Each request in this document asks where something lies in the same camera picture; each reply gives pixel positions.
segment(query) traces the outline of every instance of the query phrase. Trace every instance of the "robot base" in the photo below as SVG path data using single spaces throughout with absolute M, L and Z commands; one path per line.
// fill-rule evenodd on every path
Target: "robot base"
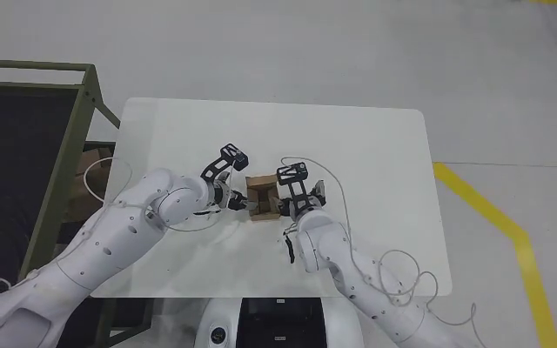
M 345 298 L 214 298 L 194 348 L 364 348 L 353 305 Z

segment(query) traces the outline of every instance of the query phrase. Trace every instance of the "black panel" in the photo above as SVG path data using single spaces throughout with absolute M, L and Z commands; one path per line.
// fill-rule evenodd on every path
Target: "black panel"
M 244 298 L 237 348 L 326 348 L 320 298 Z
M 17 280 L 77 90 L 0 87 L 0 277 Z

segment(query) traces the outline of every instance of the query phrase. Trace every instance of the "brown cardboard box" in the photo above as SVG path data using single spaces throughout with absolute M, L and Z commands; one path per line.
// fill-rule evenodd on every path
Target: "brown cardboard box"
M 98 159 L 109 157 L 110 155 L 108 149 L 95 149 L 82 154 L 73 185 L 71 186 L 70 201 L 64 213 L 64 222 L 84 221 L 103 206 L 100 201 L 85 189 L 84 172 L 87 167 Z M 111 172 L 111 162 L 104 161 L 101 164 L 103 165 L 96 165 L 89 170 L 89 173 L 87 173 L 87 184 L 97 195 L 104 197 L 108 176 Z
M 277 181 L 277 176 L 274 174 L 245 178 L 248 199 L 252 202 L 258 202 L 258 207 L 250 211 L 252 221 L 277 220 L 280 218 L 280 212 L 272 201 L 273 197 L 279 198 Z

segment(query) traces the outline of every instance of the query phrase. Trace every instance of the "cardboard box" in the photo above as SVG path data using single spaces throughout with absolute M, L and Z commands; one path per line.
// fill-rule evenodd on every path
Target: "cardboard box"
M 70 200 L 68 202 L 66 212 L 64 213 L 63 222 L 76 222 L 88 219 L 95 211 L 99 210 L 103 204 L 94 198 L 85 189 L 84 172 L 91 164 L 100 158 L 110 157 L 111 153 L 108 149 L 95 149 L 86 151 L 82 154 L 77 166 L 76 176 L 71 186 Z M 87 174 L 87 183 L 90 188 L 100 197 L 104 197 L 108 176 L 111 172 L 111 162 L 104 161 L 100 165 L 89 170 Z
M 252 202 L 258 202 L 258 207 L 250 211 L 252 221 L 277 220 L 280 212 L 273 198 L 279 198 L 277 176 L 246 177 L 247 197 Z

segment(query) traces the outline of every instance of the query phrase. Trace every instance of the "wire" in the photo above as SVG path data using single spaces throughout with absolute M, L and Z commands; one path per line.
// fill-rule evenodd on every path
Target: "wire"
M 11 289 L 11 283 L 4 278 L 0 278 L 0 283 L 6 284 L 8 286 L 8 290 Z
M 89 187 L 89 184 L 87 184 L 87 173 L 89 173 L 89 171 L 91 170 L 91 168 L 93 168 L 93 166 L 95 166 L 96 164 L 99 164 L 99 163 L 104 162 L 104 161 L 108 161 L 108 160 L 110 160 L 110 159 L 116 159 L 116 160 L 118 160 L 118 161 L 121 161 L 121 162 L 125 163 L 125 164 L 128 166 L 128 169 L 130 170 L 130 176 L 128 176 L 128 180 L 125 182 L 124 187 L 122 188 L 122 190 L 120 190 L 120 192 L 116 195 L 116 197 L 118 197 L 118 195 L 119 195 L 120 193 L 122 193 L 122 191 L 124 191 L 124 189 L 128 186 L 128 184 L 129 184 L 130 181 L 131 181 L 131 176 L 133 175 L 133 169 L 131 168 L 131 165 L 130 165 L 129 163 L 127 163 L 126 161 L 124 161 L 123 159 L 118 158 L 118 157 L 106 157 L 106 158 L 101 158 L 101 159 L 99 159 L 99 160 L 93 162 L 89 167 L 87 167 L 87 169 L 85 170 L 85 173 L 84 173 L 84 185 L 85 185 L 85 189 L 87 189 L 87 191 L 88 191 L 94 198 L 98 199 L 98 200 L 101 201 L 102 203 L 104 203 L 104 199 L 102 199 L 102 198 L 99 197 L 95 192 L 93 192 L 93 190 Z
M 340 188 L 340 193 L 342 195 L 342 203 L 344 205 L 345 208 L 345 216 L 346 216 L 346 229 L 345 227 L 340 224 L 340 226 L 342 227 L 342 229 L 345 231 L 345 234 L 347 236 L 348 239 L 348 244 L 350 245 L 350 259 L 352 260 L 352 264 L 354 265 L 354 267 L 358 270 L 359 274 L 362 276 L 364 283 L 370 285 L 373 289 L 383 293 L 385 296 L 387 296 L 389 298 L 389 301 L 391 301 L 391 303 L 393 305 L 397 305 L 397 306 L 406 306 L 409 305 L 413 298 L 414 298 L 414 291 L 416 289 L 416 286 L 418 286 L 419 280 L 424 276 L 424 275 L 430 275 L 433 280 L 435 281 L 435 293 L 433 294 L 433 297 L 430 298 L 427 303 L 426 303 L 426 308 L 427 310 L 432 313 L 441 323 L 445 324 L 445 325 L 450 325 L 450 326 L 461 326 L 461 325 L 465 325 L 468 322 L 470 322 L 472 324 L 472 328 L 473 328 L 473 333 L 476 336 L 476 338 L 478 339 L 478 342 L 480 342 L 481 346 L 483 348 L 487 348 L 486 345 L 484 345 L 483 341 L 480 338 L 480 335 L 478 334 L 478 330 L 476 329 L 476 325 L 473 321 L 475 315 L 476 315 L 476 304 L 472 303 L 471 307 L 470 307 L 470 317 L 468 317 L 468 319 L 459 322 L 459 323 L 451 323 L 448 322 L 444 319 L 441 319 L 437 314 L 435 314 L 430 308 L 429 305 L 434 301 L 434 299 L 437 298 L 438 294 L 439 294 L 439 282 L 437 280 L 437 277 L 435 277 L 435 275 L 433 273 L 431 273 L 430 271 L 421 271 L 420 267 L 419 267 L 419 263 L 418 260 L 416 260 L 416 258 L 414 256 L 412 256 L 410 253 L 406 252 L 406 251 L 402 251 L 399 249 L 391 249 L 389 251 L 386 251 L 381 258 L 379 259 L 379 265 L 378 265 L 378 278 L 379 278 L 379 284 L 381 286 L 381 288 L 378 288 L 377 286 L 375 286 L 374 284 L 371 283 L 372 277 L 368 274 L 365 274 L 358 266 L 358 264 L 356 263 L 356 261 L 354 260 L 354 256 L 353 256 L 353 247 L 352 247 L 352 228 L 350 226 L 350 218 L 348 216 L 348 206 L 346 204 L 346 195 L 345 195 L 345 190 L 342 187 L 342 183 L 340 182 L 339 178 L 337 176 L 335 176 L 328 168 L 326 168 L 323 164 L 320 164 L 319 162 L 308 158 L 308 157 L 298 157 L 298 156 L 284 156 L 282 158 L 280 158 L 280 163 L 282 165 L 288 165 L 285 163 L 286 159 L 296 159 L 296 160 L 303 160 L 303 161 L 309 161 L 313 164 L 316 164 L 318 167 L 320 167 L 321 169 L 323 169 L 324 171 L 326 171 L 327 173 L 329 173 L 329 175 L 331 175 L 331 177 L 337 182 L 337 184 L 339 185 Z M 406 289 L 405 291 L 402 292 L 389 292 L 386 290 L 385 288 L 385 284 L 383 283 L 383 277 L 381 274 L 381 267 L 383 266 L 383 259 L 385 258 L 385 256 L 387 256 L 390 253 L 393 252 L 398 252 L 398 253 L 402 253 L 404 255 L 407 255 L 416 265 L 416 270 L 417 270 L 417 276 L 412 284 L 412 286 L 408 289 Z M 410 293 L 409 299 L 408 301 L 406 301 L 404 304 L 395 304 L 393 302 L 393 297 L 399 297 L 399 296 L 404 296 L 406 294 Z

